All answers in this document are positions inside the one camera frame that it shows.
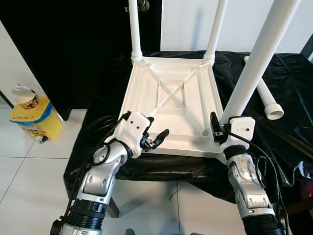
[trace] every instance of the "yellow plastic tub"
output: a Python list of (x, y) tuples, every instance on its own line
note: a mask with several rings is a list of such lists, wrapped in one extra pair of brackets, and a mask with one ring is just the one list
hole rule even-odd
[(39, 97), (38, 100), (39, 105), (30, 110), (16, 105), (10, 114), (10, 121), (17, 123), (32, 138), (46, 136), (53, 140), (60, 133), (62, 122), (47, 97)]

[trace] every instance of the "white plastic pipe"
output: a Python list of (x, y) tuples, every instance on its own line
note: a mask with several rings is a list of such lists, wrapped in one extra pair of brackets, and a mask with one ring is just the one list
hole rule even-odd
[(217, 6), (213, 27), (210, 35), (209, 44), (203, 57), (203, 63), (211, 63), (211, 65), (214, 64), (216, 46), (219, 40), (222, 23), (224, 20), (224, 15), (227, 7), (227, 2), (228, 0), (219, 0), (219, 4)]
[[(245, 62), (247, 62), (248, 59), (249, 59), (249, 56), (244, 57)], [(269, 120), (280, 119), (284, 115), (284, 110), (279, 104), (276, 103), (276, 100), (274, 99), (272, 93), (268, 89), (263, 78), (261, 78), (256, 89), (258, 90), (259, 95), (260, 95), (262, 102), (264, 104), (264, 112), (266, 114), (266, 117)]]
[(137, 0), (128, 0), (132, 36), (132, 61), (142, 59)]
[(267, 68), (297, 9), (300, 0), (275, 0), (252, 49), (233, 93), (220, 119), (220, 126), (230, 117), (240, 116)]

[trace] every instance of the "white wall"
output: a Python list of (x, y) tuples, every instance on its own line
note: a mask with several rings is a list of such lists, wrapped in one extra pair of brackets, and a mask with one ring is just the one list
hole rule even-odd
[[(251, 51), (273, 0), (229, 0), (217, 50)], [(206, 49), (218, 0), (163, 0), (161, 50)], [(313, 33), (313, 0), (302, 0), (276, 52), (299, 53)]]
[(15, 103), (11, 89), (16, 84), (28, 86), (39, 96), (46, 96), (0, 22), (0, 90), (13, 105)]

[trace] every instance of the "black backdrop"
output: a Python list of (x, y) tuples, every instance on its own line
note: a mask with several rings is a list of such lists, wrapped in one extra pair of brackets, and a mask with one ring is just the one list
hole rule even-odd
[[(139, 13), (142, 50), (159, 51), (162, 1), (149, 3)], [(125, 6), (127, 0), (0, 3), (1, 22), (63, 119), (109, 89), (107, 64), (116, 54), (130, 55)]]

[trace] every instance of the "black plastic sheet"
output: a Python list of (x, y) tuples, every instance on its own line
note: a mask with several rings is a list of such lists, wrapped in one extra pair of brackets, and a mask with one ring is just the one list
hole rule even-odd
[[(156, 52), (145, 56), (203, 58), (203, 51)], [(216, 52), (213, 67), (222, 105), (225, 107), (245, 65), (248, 53)], [(118, 54), (107, 67), (103, 94), (95, 96), (87, 111), (64, 173), (68, 194), (84, 158), (90, 157), (99, 140), (115, 125), (127, 87), (131, 62)], [(263, 79), (285, 115), (270, 121), (255, 92), (244, 115), (256, 120), (253, 141), (267, 152), (272, 150), (280, 165), (280, 179), (313, 179), (313, 66), (300, 54), (276, 54)], [(251, 151), (253, 157), (257, 152)], [(129, 159), (116, 177), (123, 180), (186, 181), (215, 197), (234, 202), (227, 167), (216, 159), (143, 153)], [(266, 175), (271, 185), (271, 174)]]

